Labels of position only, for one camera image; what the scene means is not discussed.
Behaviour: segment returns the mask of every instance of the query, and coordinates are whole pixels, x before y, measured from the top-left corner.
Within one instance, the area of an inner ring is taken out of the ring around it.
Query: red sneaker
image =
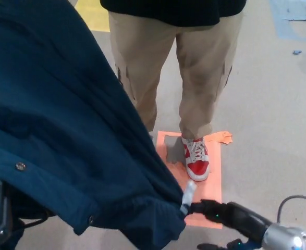
[[[194,181],[206,180],[210,173],[210,163],[204,138],[187,140],[182,137],[182,142],[188,175]]]

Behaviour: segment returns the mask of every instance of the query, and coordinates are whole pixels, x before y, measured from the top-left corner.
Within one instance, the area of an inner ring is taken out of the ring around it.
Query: yellow floor marking
[[[100,0],[78,0],[75,9],[91,31],[110,32],[108,13]]]

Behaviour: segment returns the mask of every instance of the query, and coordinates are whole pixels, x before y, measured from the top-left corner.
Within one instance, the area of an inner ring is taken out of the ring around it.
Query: black shirt
[[[101,0],[112,12],[147,17],[178,27],[210,26],[240,13],[247,0]]]

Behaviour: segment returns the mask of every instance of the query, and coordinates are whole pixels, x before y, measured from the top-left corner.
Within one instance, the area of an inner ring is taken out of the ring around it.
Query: shoe sole
[[[193,180],[193,181],[205,181],[210,174],[210,166],[207,167],[206,172],[200,176],[196,175],[190,168],[186,167],[186,171],[189,175],[189,177]]]

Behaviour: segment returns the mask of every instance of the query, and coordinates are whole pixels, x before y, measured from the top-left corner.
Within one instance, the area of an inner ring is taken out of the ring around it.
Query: metal snap button
[[[26,169],[26,165],[22,162],[18,162],[16,163],[16,169],[19,170],[19,171],[24,171]]]

